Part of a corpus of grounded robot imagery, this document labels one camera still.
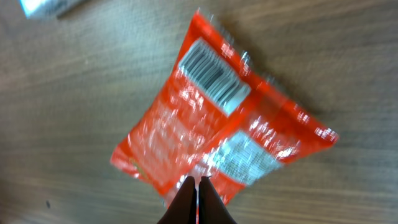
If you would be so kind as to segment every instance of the tabletop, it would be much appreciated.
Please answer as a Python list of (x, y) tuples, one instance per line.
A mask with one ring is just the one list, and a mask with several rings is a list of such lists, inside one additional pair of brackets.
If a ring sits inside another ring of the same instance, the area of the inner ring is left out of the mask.
[(59, 20), (0, 0), (0, 223), (156, 223), (110, 165), (170, 75), (197, 7), (341, 139), (227, 206), (238, 223), (398, 223), (398, 2), (92, 0)]

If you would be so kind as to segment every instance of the wood grain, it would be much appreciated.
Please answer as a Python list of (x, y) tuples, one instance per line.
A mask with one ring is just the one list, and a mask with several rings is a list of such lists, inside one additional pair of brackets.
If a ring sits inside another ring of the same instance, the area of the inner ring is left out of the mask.
[(159, 220), (159, 196), (109, 157), (198, 6), (341, 135), (241, 192), (234, 219), (398, 223), (398, 2), (385, 0), (95, 0), (59, 21), (0, 0), (0, 223)]

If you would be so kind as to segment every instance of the red plastic package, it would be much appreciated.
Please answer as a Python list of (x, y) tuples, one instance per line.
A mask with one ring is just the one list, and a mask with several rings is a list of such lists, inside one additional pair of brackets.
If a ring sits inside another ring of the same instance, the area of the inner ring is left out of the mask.
[(167, 205), (187, 176), (197, 183), (211, 176), (227, 204), (257, 179), (338, 139), (257, 76), (212, 23), (194, 14), (170, 78), (111, 157)]

